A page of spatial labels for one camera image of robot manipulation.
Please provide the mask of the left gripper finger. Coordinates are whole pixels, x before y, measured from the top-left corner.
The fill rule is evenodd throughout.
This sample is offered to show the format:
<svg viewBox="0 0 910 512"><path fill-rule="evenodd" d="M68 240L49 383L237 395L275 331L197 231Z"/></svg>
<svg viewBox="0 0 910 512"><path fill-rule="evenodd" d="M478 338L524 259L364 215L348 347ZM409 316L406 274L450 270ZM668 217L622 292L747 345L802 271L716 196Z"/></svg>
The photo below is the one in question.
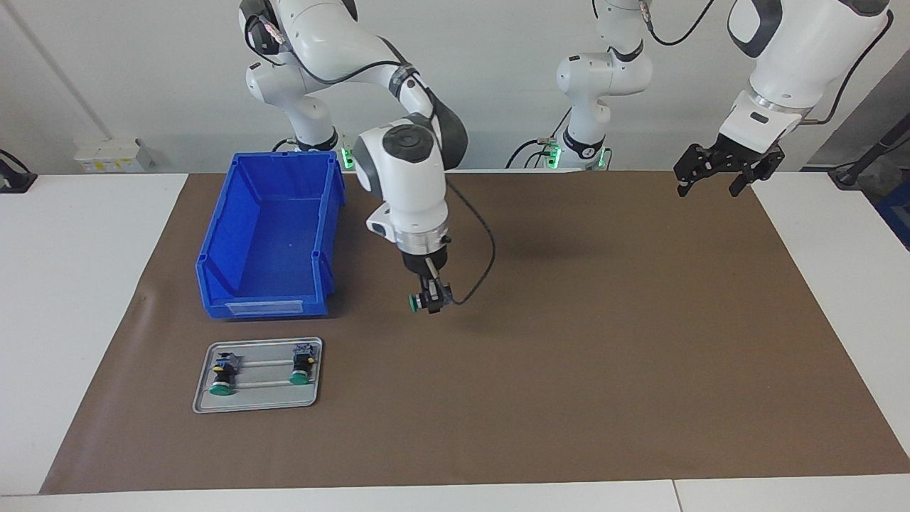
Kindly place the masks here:
<svg viewBox="0 0 910 512"><path fill-rule="evenodd" d="M777 171L782 160L760 160L754 166L747 166L730 185L730 195L738 197L745 188L757 181L767 181Z"/></svg>
<svg viewBox="0 0 910 512"><path fill-rule="evenodd" d="M674 165L674 175L678 181L677 193L684 198L696 182L714 176L715 148L705 148L700 144L692 144Z"/></svg>

